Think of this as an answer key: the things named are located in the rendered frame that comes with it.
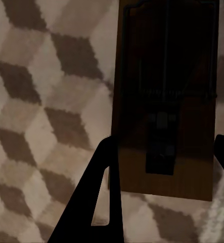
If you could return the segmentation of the mousetrap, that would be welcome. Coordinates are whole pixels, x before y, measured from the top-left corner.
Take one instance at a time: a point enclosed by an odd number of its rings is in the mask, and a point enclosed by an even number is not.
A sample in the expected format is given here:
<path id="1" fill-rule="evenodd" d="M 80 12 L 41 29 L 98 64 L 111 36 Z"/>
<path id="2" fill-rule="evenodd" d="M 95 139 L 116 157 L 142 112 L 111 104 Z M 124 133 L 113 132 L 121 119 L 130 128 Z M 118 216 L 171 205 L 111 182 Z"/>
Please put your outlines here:
<path id="1" fill-rule="evenodd" d="M 212 201 L 218 25 L 219 0 L 119 0 L 120 191 Z"/>

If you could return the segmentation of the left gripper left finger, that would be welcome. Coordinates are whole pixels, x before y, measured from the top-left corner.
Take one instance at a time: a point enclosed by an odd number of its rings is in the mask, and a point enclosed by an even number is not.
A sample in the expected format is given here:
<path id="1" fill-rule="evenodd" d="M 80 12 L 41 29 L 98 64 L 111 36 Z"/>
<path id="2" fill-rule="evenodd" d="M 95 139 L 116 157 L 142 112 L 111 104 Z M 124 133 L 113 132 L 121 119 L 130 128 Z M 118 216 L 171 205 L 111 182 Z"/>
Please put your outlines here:
<path id="1" fill-rule="evenodd" d="M 109 166 L 109 224 L 91 226 L 104 170 Z M 124 243 L 116 135 L 99 143 L 48 243 Z"/>

